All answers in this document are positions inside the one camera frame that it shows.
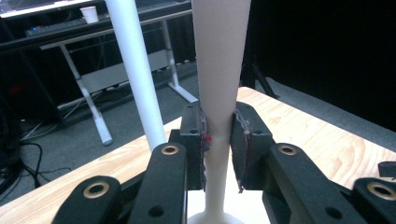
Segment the paper cup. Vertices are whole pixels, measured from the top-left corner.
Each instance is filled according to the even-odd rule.
[[[84,16],[84,19],[87,23],[99,21],[96,7],[82,7],[79,10],[81,10],[82,15]]]

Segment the white tube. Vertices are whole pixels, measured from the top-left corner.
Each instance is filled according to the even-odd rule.
[[[106,1],[137,110],[151,151],[166,142],[157,95],[134,0]]]
[[[224,192],[250,0],[192,0],[201,108],[212,136],[205,155],[205,211],[189,223],[239,223],[224,214]]]

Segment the wooden table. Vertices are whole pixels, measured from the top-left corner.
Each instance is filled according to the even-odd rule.
[[[304,149],[330,180],[347,188],[351,188],[357,178],[379,177],[379,162],[396,161],[395,152],[257,91],[239,89],[238,101],[255,107],[276,142],[291,143]],[[179,123],[180,119],[176,119],[166,124],[165,130],[169,134],[171,129],[178,129]],[[0,223],[50,223],[60,205],[80,182],[95,175],[110,175],[123,183],[146,169],[149,156],[146,137],[142,136],[0,207]],[[228,177],[226,212],[245,223],[268,222],[261,193],[245,191],[238,194],[232,170],[229,170]],[[189,192],[189,216],[200,212],[203,207],[203,193]]]

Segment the gray carpet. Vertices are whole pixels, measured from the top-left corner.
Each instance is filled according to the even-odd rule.
[[[180,85],[198,98],[195,63],[179,65],[177,71]],[[167,80],[170,78],[169,71],[154,73],[153,77],[163,123],[180,117],[183,106],[188,102],[166,85]],[[268,78],[268,81],[275,94],[279,96],[278,100],[375,142],[382,147],[396,151],[395,132],[381,128],[340,108],[276,83],[270,78]],[[257,85],[257,89],[263,92],[259,85]],[[43,155],[40,172],[50,172],[43,174],[48,180],[64,175],[69,172],[68,169],[74,170],[144,134],[129,85],[124,85],[113,91],[106,91],[93,98],[102,111],[108,129],[113,136],[113,144],[108,147],[102,146],[90,110],[86,105],[80,104],[62,124],[43,125],[29,135],[29,137],[33,138],[26,141],[42,146]],[[63,108],[65,113],[71,109],[73,109],[73,105]],[[29,123],[29,121],[23,124],[25,128],[35,127],[36,125],[36,123]],[[21,149],[21,158],[25,164],[35,169],[39,158],[39,150],[34,146],[25,146]],[[47,183],[47,180],[42,176],[39,177],[39,181],[41,184]],[[14,184],[0,196],[0,200],[2,200],[0,205],[10,202],[34,188],[33,178],[23,172],[19,183],[17,185]]]

